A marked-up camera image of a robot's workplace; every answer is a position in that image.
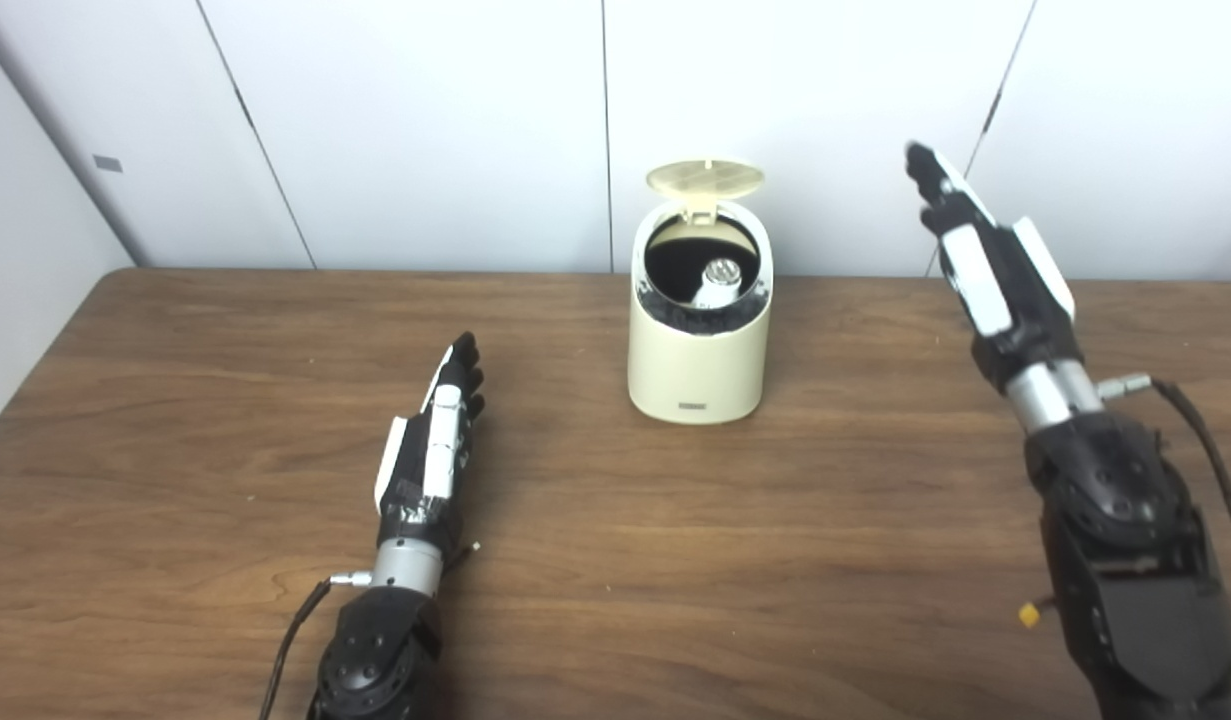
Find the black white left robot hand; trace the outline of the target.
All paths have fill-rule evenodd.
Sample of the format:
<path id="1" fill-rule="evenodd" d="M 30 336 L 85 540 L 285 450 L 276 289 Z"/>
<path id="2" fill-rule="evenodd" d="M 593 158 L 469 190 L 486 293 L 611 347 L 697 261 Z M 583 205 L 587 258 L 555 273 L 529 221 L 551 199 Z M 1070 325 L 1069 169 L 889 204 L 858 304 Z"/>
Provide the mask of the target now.
<path id="1" fill-rule="evenodd" d="M 374 484 L 377 544 L 423 542 L 442 556 L 459 550 L 460 489 L 473 427 L 486 401 L 481 351 L 467 331 L 447 346 L 419 414 L 396 416 Z"/>

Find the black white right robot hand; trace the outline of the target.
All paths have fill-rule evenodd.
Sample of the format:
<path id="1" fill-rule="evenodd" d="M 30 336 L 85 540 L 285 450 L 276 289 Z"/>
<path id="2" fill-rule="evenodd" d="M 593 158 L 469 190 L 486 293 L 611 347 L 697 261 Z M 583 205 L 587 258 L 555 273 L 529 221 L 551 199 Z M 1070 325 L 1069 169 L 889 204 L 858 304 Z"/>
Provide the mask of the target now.
<path id="1" fill-rule="evenodd" d="M 1032 366 L 1083 363 L 1072 293 L 1037 225 L 996 220 L 968 178 L 923 143 L 907 143 L 906 174 L 923 201 L 920 220 L 938 241 L 940 273 L 972 325 L 972 361 L 985 382 L 1004 395 Z"/>

